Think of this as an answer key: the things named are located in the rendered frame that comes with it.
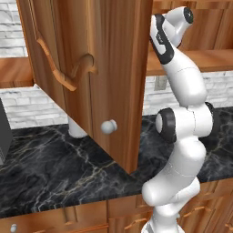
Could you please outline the grey wall outlet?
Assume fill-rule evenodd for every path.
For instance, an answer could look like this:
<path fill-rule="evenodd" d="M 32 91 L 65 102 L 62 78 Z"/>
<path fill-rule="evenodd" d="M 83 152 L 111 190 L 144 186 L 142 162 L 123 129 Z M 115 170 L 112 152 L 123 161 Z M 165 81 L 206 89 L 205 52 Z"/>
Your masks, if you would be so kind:
<path fill-rule="evenodd" d="M 167 88 L 167 77 L 157 76 L 155 81 L 155 90 L 165 90 Z"/>

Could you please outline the wooden drawer front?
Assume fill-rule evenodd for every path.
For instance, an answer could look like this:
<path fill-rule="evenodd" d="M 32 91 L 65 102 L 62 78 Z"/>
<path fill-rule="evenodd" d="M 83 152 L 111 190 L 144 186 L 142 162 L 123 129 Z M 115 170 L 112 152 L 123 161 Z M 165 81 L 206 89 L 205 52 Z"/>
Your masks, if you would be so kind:
<path fill-rule="evenodd" d="M 202 206 L 212 211 L 201 209 L 183 218 L 193 208 Z M 180 211 L 177 223 L 186 233 L 233 233 L 225 226 L 233 225 L 233 178 L 202 183 L 199 194 Z"/>
<path fill-rule="evenodd" d="M 106 202 L 99 201 L 0 219 L 0 233 L 107 233 Z"/>
<path fill-rule="evenodd" d="M 149 221 L 153 208 L 148 206 L 141 195 L 109 199 L 107 201 L 108 233 L 141 233 L 147 222 L 137 223 L 130 229 L 124 230 L 136 219 L 146 218 Z"/>

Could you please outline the silver round door knob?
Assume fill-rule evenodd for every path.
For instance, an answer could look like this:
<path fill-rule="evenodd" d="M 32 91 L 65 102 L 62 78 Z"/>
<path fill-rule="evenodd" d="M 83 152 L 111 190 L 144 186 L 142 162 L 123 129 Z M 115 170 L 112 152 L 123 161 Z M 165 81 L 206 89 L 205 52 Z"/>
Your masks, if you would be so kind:
<path fill-rule="evenodd" d="M 101 130 L 104 134 L 111 134 L 117 130 L 117 122 L 114 119 L 105 121 L 101 124 Z"/>

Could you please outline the wooden wall cabinets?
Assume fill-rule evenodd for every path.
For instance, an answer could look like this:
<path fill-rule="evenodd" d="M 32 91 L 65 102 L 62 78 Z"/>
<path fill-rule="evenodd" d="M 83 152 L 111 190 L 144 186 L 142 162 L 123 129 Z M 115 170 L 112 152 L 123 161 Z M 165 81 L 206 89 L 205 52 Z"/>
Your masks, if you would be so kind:
<path fill-rule="evenodd" d="M 179 49 L 202 72 L 233 70 L 233 0 L 153 0 L 152 13 L 179 6 L 189 7 L 194 15 Z"/>

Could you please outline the wooden cabinet door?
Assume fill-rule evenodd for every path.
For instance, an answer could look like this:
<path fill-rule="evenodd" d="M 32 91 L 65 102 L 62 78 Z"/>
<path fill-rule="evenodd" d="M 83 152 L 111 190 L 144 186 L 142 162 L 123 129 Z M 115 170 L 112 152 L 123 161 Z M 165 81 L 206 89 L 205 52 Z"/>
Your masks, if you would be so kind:
<path fill-rule="evenodd" d="M 137 168 L 152 0 L 16 0 L 35 82 L 126 172 Z M 114 119 L 107 135 L 101 124 Z"/>

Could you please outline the wooden wall cabinet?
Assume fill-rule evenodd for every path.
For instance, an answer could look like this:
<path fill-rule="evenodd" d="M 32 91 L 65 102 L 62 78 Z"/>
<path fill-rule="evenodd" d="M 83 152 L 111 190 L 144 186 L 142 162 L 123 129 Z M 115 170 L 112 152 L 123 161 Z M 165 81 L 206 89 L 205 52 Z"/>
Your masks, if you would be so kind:
<path fill-rule="evenodd" d="M 33 73 L 27 57 L 0 58 L 0 88 L 33 85 Z"/>

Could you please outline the dark grey appliance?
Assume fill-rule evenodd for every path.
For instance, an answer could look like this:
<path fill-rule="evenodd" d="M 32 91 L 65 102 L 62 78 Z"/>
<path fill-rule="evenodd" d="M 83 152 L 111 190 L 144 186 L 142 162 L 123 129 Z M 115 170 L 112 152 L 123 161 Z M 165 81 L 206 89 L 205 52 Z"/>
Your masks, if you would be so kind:
<path fill-rule="evenodd" d="M 12 130 L 6 116 L 2 100 L 0 99 L 0 165 L 5 163 L 12 139 Z"/>

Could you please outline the white mug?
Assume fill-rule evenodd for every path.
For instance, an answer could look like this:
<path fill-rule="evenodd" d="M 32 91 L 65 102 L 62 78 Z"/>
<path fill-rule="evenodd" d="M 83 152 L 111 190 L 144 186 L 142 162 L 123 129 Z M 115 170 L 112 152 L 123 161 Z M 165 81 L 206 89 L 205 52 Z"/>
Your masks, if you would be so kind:
<path fill-rule="evenodd" d="M 68 118 L 68 133 L 71 137 L 82 138 L 86 137 L 86 131 L 81 128 L 71 117 Z"/>

